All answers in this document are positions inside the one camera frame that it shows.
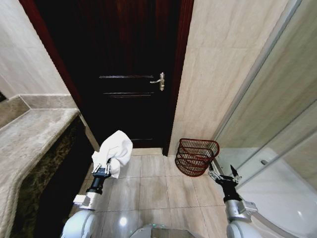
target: dark wooden door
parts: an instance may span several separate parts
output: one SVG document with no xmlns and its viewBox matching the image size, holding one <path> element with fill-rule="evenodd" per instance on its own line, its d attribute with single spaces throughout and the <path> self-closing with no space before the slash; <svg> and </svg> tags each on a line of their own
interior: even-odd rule
<svg viewBox="0 0 317 238">
<path fill-rule="evenodd" d="M 98 142 L 120 129 L 135 147 L 162 147 L 181 1 L 34 2 Z M 150 84 L 161 72 L 164 91 Z"/>
</svg>

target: marble countertop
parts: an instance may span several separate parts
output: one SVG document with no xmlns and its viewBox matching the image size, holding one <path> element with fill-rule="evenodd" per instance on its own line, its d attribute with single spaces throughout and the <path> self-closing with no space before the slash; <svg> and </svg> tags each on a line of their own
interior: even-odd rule
<svg viewBox="0 0 317 238">
<path fill-rule="evenodd" d="M 77 109 L 29 110 L 0 129 L 0 237 L 13 224 L 24 178 L 78 114 Z"/>
</svg>

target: robotic hand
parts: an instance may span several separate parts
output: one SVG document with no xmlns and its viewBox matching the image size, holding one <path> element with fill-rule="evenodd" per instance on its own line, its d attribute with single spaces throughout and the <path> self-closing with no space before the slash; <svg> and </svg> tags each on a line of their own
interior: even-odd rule
<svg viewBox="0 0 317 238">
<path fill-rule="evenodd" d="M 262 236 L 250 225 L 252 214 L 258 211 L 253 202 L 244 201 L 237 193 L 235 186 L 238 185 L 238 172 L 232 167 L 234 177 L 220 175 L 209 165 L 209 176 L 221 185 L 224 193 L 224 204 L 228 218 L 227 236 L 228 238 L 261 238 Z"/>
</svg>

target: door frame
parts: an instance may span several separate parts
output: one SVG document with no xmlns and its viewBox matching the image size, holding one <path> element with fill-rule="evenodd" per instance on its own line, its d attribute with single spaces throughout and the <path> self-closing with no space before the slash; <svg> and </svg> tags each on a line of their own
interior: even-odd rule
<svg viewBox="0 0 317 238">
<path fill-rule="evenodd" d="M 44 47 L 46 48 L 49 56 L 51 57 L 56 69 L 58 70 L 62 80 L 68 88 L 71 96 L 73 97 L 77 107 L 81 112 L 85 111 L 83 107 L 82 98 L 75 87 L 67 68 L 60 57 L 57 48 L 50 36 L 44 20 L 42 19 L 34 0 L 19 0 L 25 13 L 29 17 L 35 31 L 39 35 Z M 168 99 L 167 117 L 166 117 L 166 130 L 164 137 L 163 154 L 168 155 L 170 139 L 172 136 L 172 129 L 174 124 L 175 110 L 179 92 L 179 86 L 183 71 L 183 64 L 185 60 L 185 53 L 187 47 L 187 40 L 189 35 L 190 22 L 192 19 L 194 0 L 180 0 L 180 12 L 178 18 L 178 32 L 177 42 L 174 57 L 173 76 L 171 82 L 171 93 Z"/>
</svg>

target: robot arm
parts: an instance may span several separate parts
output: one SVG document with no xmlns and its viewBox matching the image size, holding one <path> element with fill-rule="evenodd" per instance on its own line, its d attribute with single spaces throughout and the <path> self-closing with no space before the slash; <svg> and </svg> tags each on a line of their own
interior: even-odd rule
<svg viewBox="0 0 317 238">
<path fill-rule="evenodd" d="M 103 193 L 103 183 L 111 176 L 110 161 L 108 159 L 106 167 L 97 165 L 92 171 L 94 180 L 86 190 L 86 195 L 77 195 L 74 204 L 79 206 L 81 211 L 69 218 L 64 226 L 62 238 L 90 238 L 96 229 L 97 218 L 95 209 Z"/>
<path fill-rule="evenodd" d="M 228 238 L 261 238 L 262 236 L 250 225 L 252 214 L 258 212 L 253 202 L 244 201 L 236 191 L 236 186 L 241 178 L 238 172 L 232 167 L 234 177 L 220 175 L 213 170 L 210 163 L 209 176 L 219 185 L 224 193 L 224 204 L 228 219 Z"/>
</svg>

